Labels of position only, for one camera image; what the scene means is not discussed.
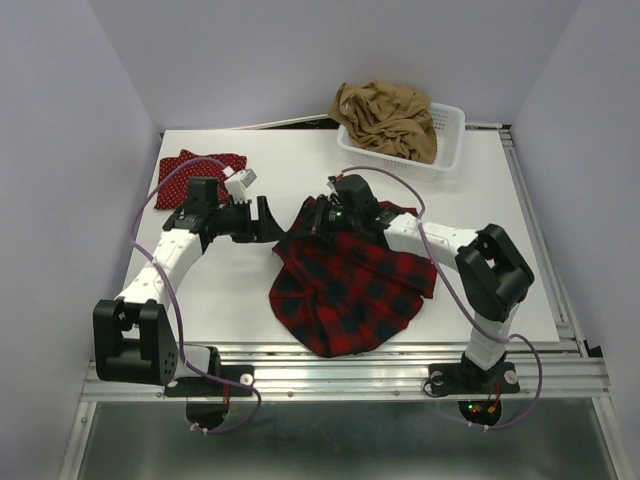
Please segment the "red black plaid skirt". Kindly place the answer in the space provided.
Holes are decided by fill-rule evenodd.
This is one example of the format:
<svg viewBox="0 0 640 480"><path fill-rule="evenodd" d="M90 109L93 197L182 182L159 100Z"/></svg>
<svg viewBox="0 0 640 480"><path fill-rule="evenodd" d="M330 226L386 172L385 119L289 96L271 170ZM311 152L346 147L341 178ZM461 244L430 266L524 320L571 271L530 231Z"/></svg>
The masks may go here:
<svg viewBox="0 0 640 480"><path fill-rule="evenodd" d="M282 268L269 292L275 317L325 358L372 351L402 330L434 294L437 270L410 253L390 251L356 233L334 240L297 237L316 200L307 198L273 251Z"/></svg>

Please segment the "red polka dot skirt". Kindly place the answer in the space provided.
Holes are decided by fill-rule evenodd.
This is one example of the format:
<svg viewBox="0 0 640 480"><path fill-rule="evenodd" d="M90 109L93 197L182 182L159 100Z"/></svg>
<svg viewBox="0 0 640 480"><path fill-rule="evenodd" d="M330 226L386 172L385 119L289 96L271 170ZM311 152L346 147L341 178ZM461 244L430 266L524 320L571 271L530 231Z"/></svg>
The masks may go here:
<svg viewBox="0 0 640 480"><path fill-rule="evenodd" d="M155 210L166 211L178 208L186 200L187 183L191 177L216 178L219 182L220 202L226 203L229 193L224 182L231 174L247 166L247 158L235 153L205 154L204 158L211 158L211 161L199 160L190 163L196 158L200 158L200 155L182 149L178 156L164 157L159 161L158 182L164 181L177 169L179 172L156 194Z"/></svg>

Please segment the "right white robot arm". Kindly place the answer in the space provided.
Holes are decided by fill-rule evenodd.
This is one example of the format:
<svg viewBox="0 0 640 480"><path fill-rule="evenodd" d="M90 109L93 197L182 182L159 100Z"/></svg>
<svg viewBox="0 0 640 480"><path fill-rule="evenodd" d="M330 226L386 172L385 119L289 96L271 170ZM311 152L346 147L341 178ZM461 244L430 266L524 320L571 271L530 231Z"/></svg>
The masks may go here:
<svg viewBox="0 0 640 480"><path fill-rule="evenodd" d="M329 180L333 192L320 195L303 230L329 239L339 232L361 235L394 252L414 254L460 277L464 294L454 298L472 325L457 363L429 368L426 386L434 396L505 393L519 390L515 368L505 361L513 317L535 276L506 231L489 224L480 230L423 222L419 214L383 206L369 184L347 171Z"/></svg>

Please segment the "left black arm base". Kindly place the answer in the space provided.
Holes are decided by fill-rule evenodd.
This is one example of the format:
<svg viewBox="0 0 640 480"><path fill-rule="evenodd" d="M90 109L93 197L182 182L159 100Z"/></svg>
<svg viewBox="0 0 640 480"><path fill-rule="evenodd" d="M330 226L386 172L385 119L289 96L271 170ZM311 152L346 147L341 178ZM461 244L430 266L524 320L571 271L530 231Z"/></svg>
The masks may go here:
<svg viewBox="0 0 640 480"><path fill-rule="evenodd" d="M254 373L254 367L248 364L223 365L222 378L233 385L201 376L182 377L170 382L164 395L186 401L185 417L192 431L206 436L229 434L247 425L256 415L256 408L246 415L234 411L236 400L253 396Z"/></svg>

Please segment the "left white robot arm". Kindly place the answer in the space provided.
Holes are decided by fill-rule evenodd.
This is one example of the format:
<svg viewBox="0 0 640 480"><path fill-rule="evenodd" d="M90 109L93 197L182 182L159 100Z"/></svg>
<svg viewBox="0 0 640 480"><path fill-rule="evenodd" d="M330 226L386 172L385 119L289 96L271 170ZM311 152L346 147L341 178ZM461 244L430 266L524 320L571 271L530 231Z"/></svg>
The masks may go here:
<svg viewBox="0 0 640 480"><path fill-rule="evenodd" d="M199 393L215 392L222 382L220 356L213 347L188 347L182 328L170 325L176 292L189 269L219 236L235 243L269 243L283 230L268 201L248 198L255 181L251 169L225 182L192 177L185 201L162 227L153 252L131 283L113 300L93 310L95 367L103 381L167 387L187 378Z"/></svg>

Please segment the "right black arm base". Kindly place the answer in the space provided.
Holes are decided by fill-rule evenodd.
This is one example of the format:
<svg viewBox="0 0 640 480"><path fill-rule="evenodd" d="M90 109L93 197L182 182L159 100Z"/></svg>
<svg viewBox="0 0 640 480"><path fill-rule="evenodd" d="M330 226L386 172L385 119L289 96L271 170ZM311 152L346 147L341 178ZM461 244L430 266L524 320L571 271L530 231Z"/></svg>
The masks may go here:
<svg viewBox="0 0 640 480"><path fill-rule="evenodd" d="M460 396L458 408L464 420L495 427L502 415L502 397L519 393L520 384L511 362L488 371L463 362L436 363L429 366L422 391L430 398Z"/></svg>

